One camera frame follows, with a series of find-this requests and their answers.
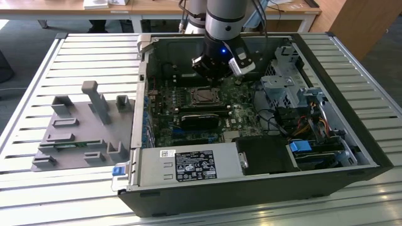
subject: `blue latch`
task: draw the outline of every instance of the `blue latch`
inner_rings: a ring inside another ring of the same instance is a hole
[[[310,152],[312,151],[312,146],[309,144],[309,141],[306,141],[306,140],[294,141],[289,146],[290,146],[290,149],[293,152]]]
[[[126,166],[115,166],[113,170],[113,175],[115,176],[125,176],[126,175]]]

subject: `power supply label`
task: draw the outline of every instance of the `power supply label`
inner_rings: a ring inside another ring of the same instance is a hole
[[[218,178],[213,151],[177,153],[176,161],[180,182]]]

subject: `motherboard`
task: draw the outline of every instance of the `motherboard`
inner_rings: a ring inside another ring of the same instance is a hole
[[[155,147],[232,142],[264,129],[253,107],[254,82],[229,77],[218,87],[151,81],[149,97]]]

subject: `white table leg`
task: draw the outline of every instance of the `white table leg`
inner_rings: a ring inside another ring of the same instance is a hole
[[[134,33],[143,33],[143,27],[141,25],[141,21],[142,21],[141,15],[131,15]]]
[[[316,14],[305,15],[305,19],[301,23],[300,30],[297,32],[309,32],[310,31],[316,16],[317,16]]]
[[[42,28],[47,29],[50,27],[47,20],[38,20],[38,22],[39,22]]]

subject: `aluminum table surface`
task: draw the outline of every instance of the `aluminum table surface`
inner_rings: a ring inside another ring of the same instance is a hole
[[[402,114],[337,38],[302,34],[396,168],[332,196],[139,218],[111,190],[113,167],[30,172],[55,95],[89,101],[85,80],[107,99],[137,96],[138,34],[70,34],[54,41],[0,137],[2,225],[396,225],[402,224]],[[313,83],[318,82],[306,66]]]

